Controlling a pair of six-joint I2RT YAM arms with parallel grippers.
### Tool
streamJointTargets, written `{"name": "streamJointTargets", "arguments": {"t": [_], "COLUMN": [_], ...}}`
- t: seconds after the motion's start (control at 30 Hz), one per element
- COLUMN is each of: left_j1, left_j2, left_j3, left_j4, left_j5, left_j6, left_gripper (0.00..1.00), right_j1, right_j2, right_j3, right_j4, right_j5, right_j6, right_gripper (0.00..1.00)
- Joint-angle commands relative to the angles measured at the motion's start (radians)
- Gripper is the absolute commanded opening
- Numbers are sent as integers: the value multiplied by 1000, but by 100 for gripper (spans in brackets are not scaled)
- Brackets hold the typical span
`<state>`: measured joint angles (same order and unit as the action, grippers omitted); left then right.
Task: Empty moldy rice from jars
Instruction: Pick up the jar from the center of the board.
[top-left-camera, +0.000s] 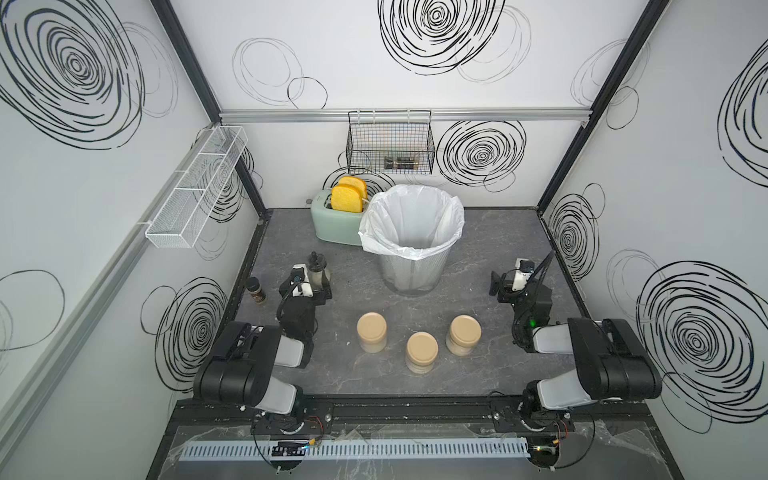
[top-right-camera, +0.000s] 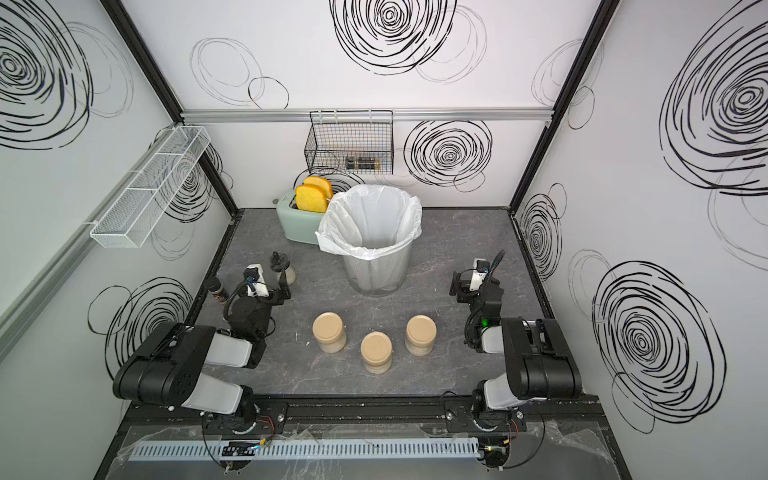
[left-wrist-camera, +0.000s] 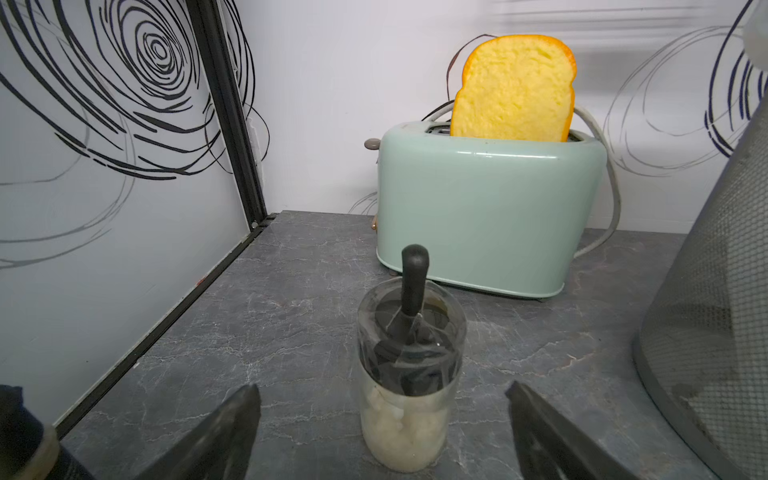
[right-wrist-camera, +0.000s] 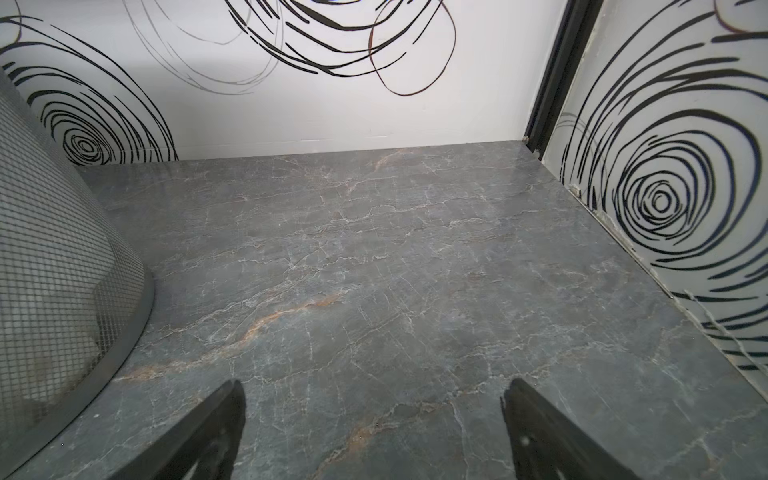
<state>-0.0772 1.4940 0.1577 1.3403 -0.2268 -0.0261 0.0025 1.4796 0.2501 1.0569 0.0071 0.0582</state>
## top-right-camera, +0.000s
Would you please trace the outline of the glass rice jar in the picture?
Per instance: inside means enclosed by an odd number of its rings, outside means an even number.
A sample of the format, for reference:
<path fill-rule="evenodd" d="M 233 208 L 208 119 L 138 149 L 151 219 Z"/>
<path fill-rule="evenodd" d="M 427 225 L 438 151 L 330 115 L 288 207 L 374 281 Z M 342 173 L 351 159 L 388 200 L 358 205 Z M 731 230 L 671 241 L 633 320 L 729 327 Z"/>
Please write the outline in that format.
<path fill-rule="evenodd" d="M 406 325 L 406 348 L 412 355 L 426 356 L 432 351 L 436 336 L 434 320 L 426 315 L 416 315 Z"/>

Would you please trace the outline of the beige jar lid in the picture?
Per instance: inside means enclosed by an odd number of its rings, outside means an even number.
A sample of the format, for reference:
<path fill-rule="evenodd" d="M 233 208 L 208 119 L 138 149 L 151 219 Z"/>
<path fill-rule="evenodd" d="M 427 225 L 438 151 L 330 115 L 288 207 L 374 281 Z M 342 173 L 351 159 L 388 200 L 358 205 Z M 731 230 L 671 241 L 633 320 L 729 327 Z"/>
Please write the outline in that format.
<path fill-rule="evenodd" d="M 406 326 L 406 338 L 414 346 L 431 346 L 437 335 L 437 326 L 432 318 L 426 315 L 412 317 Z"/>

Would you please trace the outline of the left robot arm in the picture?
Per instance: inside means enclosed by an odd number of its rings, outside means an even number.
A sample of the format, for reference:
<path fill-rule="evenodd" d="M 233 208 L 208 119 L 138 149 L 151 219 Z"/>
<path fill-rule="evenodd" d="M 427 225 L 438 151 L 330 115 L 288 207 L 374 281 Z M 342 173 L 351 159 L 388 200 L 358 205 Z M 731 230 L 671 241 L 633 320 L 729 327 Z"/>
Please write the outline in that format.
<path fill-rule="evenodd" d="M 247 386 L 228 383 L 203 372 L 206 366 L 254 369 L 261 362 L 267 339 L 276 329 L 272 310 L 292 297 L 296 273 L 288 256 L 274 251 L 269 269 L 277 286 L 266 281 L 264 267 L 250 264 L 243 279 L 229 292 L 218 277 L 205 288 L 223 305 L 226 329 L 183 326 L 166 322 L 142 342 L 113 381 L 116 397 L 173 410 L 200 411 L 205 419 L 232 421 L 233 433 L 247 435 L 256 428 L 276 431 L 277 414 L 264 413 Z"/>

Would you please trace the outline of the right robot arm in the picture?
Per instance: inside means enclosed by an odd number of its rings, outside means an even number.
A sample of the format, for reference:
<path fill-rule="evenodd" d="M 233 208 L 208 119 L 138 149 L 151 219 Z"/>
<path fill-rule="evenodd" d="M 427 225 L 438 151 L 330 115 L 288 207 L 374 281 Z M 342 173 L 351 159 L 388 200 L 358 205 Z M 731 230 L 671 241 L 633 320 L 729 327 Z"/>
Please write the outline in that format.
<path fill-rule="evenodd" d="M 504 372 L 479 382 L 472 393 L 470 412 L 483 431 L 509 424 L 514 411 L 527 403 L 577 399 L 583 393 L 579 369 L 557 320 L 502 315 L 504 289 L 495 271 L 504 256 L 501 250 L 491 261 L 477 258 L 471 268 L 455 271 L 449 290 L 459 304 L 469 307 L 464 344 L 504 359 Z"/>

